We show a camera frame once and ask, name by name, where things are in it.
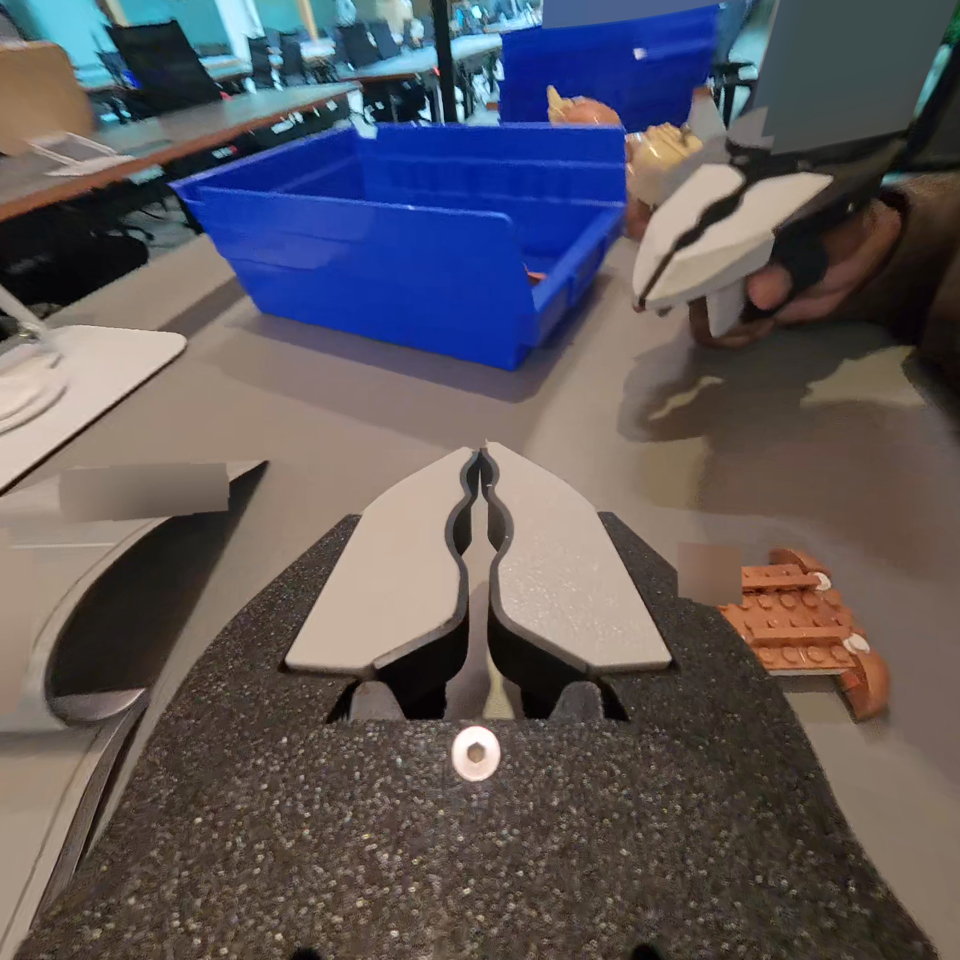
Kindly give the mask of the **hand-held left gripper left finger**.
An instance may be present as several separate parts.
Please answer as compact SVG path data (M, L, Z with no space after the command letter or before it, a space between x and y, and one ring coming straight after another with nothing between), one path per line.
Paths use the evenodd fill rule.
M469 650L469 575L479 454L461 447L362 512L283 665L438 696Z

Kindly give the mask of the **orange-brown lego assembly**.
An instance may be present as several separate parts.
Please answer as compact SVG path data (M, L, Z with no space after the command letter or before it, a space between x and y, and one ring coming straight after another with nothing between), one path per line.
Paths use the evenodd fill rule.
M718 610L768 674L834 678L857 721L888 711L887 662L810 554L772 548L765 563L741 568L741 600Z

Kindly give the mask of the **black vertical pole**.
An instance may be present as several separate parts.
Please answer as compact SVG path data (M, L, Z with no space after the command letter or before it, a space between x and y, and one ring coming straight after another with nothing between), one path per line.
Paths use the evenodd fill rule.
M459 120L455 98L456 86L454 59L451 47L449 2L431 1L430 9L435 35L438 92L442 122L445 124L457 124Z

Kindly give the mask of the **white flat stand base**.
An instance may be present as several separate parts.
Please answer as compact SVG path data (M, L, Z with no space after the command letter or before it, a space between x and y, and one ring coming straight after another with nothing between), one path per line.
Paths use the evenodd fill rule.
M74 325L3 356L2 491L173 363L186 345L174 332Z

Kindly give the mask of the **person's right hand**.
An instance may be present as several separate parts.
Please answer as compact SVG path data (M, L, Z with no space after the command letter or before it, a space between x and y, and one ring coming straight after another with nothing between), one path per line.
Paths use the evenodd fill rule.
M699 299L689 306L689 328L699 346L737 349L759 341L776 328L826 320L852 294L881 269L902 229L902 216L882 198L874 198L862 211L823 235L827 256L822 278L798 294L791 292L789 272L770 262L745 280L749 303L773 310L770 318L742 322L725 335L710 330L707 307Z

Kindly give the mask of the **blue plastic bin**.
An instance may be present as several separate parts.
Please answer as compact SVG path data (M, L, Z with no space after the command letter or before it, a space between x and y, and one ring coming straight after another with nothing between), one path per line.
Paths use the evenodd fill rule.
M621 234L621 126L330 129L173 183L263 313L513 371ZM555 271L530 288L524 265Z
M547 89L612 109L628 133L689 117L712 70L716 3L650 18L501 34L499 118L545 123Z

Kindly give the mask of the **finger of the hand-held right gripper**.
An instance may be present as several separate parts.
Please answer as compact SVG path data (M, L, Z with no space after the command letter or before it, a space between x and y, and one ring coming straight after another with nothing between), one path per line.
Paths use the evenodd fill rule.
M631 275L632 305L646 309L655 282L677 253L682 239L700 228L704 214L716 204L737 198L745 176L727 164L697 168L652 214L639 243Z
M819 173L744 177L736 198L714 204L699 229L681 239L642 310L662 311L738 287L768 262L775 230L834 180Z

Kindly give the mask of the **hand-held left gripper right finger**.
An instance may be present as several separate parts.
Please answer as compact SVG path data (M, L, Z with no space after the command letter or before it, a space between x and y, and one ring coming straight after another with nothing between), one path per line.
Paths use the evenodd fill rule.
M669 669L673 658L594 505L497 441L481 454L489 570L488 643L534 698L579 681Z

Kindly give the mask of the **wooden background table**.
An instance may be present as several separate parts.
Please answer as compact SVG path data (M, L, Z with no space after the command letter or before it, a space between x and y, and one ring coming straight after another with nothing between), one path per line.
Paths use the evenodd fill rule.
M1 164L1 221L71 201L143 170L222 147L293 114L345 100L359 88L358 81L348 80L261 90L117 126L98 135L97 140L127 160L92 174L54 176L49 174L49 158L35 153L7 157Z

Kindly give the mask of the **grey instruction booklet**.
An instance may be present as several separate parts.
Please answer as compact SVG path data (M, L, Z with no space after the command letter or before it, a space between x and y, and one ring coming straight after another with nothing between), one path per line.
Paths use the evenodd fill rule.
M148 700L269 463L224 466L225 510L69 523L54 477L2 497L30 613L30 651L2 666L2 736L92 727Z

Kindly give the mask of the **black office chair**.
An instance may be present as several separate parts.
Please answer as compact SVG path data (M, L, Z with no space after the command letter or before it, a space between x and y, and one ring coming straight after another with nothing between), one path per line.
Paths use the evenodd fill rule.
M256 90L305 86L310 83L298 33L279 32L246 38L250 78Z
M176 20L140 26L107 25L106 34L155 114L222 101L222 91Z

